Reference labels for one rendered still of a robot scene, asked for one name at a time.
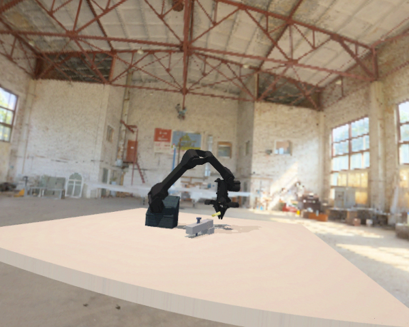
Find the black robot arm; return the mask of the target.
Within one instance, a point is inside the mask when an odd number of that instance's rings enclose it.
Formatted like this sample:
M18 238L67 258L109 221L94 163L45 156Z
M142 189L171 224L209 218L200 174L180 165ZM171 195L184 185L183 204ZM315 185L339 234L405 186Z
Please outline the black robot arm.
M199 158L203 157L203 158ZM162 213L164 209L163 200L168 196L168 189L189 169L197 165L209 162L222 176L223 180L217 178L218 191L239 192L241 182L234 181L234 175L224 167L212 154L211 151L199 149L188 149L182 157L180 164L161 182L154 185L148 193L150 213Z

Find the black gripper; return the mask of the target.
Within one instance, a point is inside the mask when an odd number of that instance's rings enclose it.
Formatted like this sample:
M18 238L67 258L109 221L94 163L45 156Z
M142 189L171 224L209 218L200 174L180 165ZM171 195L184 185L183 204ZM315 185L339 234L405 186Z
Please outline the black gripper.
M205 200L204 204L206 205L210 205L212 204L216 213L221 212L220 215L218 215L218 218L223 219L223 216L225 214L225 212L229 209L229 208L237 208L239 207L239 203L238 202L229 202L227 203L227 196L228 196L228 192L227 191L217 191L217 200ZM221 203L219 203L221 202ZM225 204L223 204L225 203ZM222 205L223 207L221 207L220 205Z

